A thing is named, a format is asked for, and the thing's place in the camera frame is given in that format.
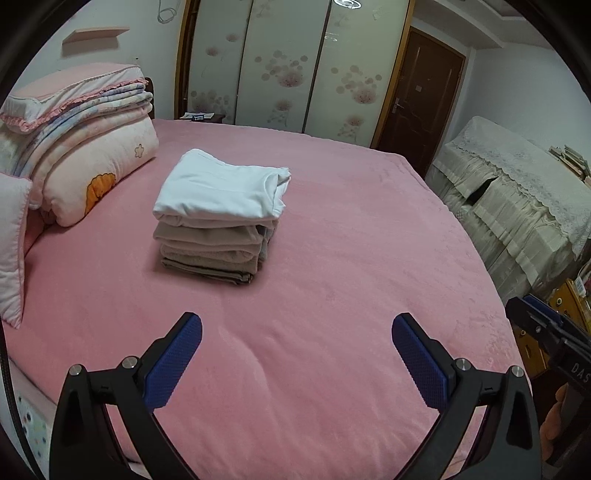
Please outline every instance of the pink blanket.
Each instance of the pink blanket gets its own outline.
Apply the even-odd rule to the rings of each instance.
[[[470,239],[402,157],[267,129],[155,126],[158,157],[27,255],[9,352],[53,400],[70,365],[114,367],[191,311],[203,342],[157,416],[200,478],[391,480],[436,418],[392,345],[398,313],[479,368],[521,363]],[[249,286],[160,264],[152,206],[191,148],[292,172]]]

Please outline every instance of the headboard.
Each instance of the headboard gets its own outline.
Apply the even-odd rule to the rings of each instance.
[[[154,84],[152,83],[152,79],[150,77],[146,77],[146,81],[148,82],[146,84],[146,92],[150,92],[152,95],[154,95]],[[156,118],[156,114],[154,112],[154,97],[152,97],[152,101],[150,103],[152,104],[152,111],[150,112],[150,118],[152,120],[154,120],[154,118]]]

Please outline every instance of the pink pillow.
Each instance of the pink pillow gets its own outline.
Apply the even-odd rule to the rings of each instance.
[[[18,328],[24,307],[24,239],[31,181],[0,173],[0,317]]]
[[[49,172],[42,208],[53,211],[59,225],[72,226],[157,151],[158,137],[147,115],[87,140],[59,159]]]
[[[146,83],[137,65],[79,65],[52,73],[11,92],[0,109],[0,119],[10,130],[26,134],[57,117],[71,105],[137,82]]]

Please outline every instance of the stack of folded clothes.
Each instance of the stack of folded clothes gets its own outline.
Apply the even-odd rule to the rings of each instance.
[[[285,204],[287,168],[235,166],[202,150],[181,157],[154,205],[165,267],[250,283]]]
[[[31,179],[32,210],[62,226],[82,220],[156,155],[146,83],[136,65],[91,63],[12,92],[0,108],[0,172]]]

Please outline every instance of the cable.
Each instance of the cable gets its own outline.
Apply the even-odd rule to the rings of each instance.
[[[8,348],[6,346],[6,337],[4,336],[4,325],[2,325],[2,320],[0,319],[0,369],[2,371],[2,382],[4,383],[4,391],[6,393],[6,400],[8,402],[8,410],[10,411],[10,416],[12,418],[12,423],[14,424],[14,429],[17,431],[18,441],[21,442],[21,447],[25,452],[25,457],[29,462],[29,466],[31,470],[33,470],[33,474],[39,480],[45,480],[45,476],[41,469],[39,468],[39,464],[37,463],[37,459],[31,450],[31,446],[25,437],[25,432],[22,428],[21,423],[21,416],[18,413],[17,408],[17,400],[14,398],[14,389],[12,387],[12,378],[10,376],[10,364],[8,362]]]
[[[162,0],[158,0],[158,22],[162,23],[162,25],[172,22],[172,20],[174,20],[174,17],[176,17],[178,14],[178,8],[180,7],[180,5],[181,0],[178,0],[177,6],[175,8],[162,8]],[[170,15],[170,17],[162,18],[162,14],[168,14]]]

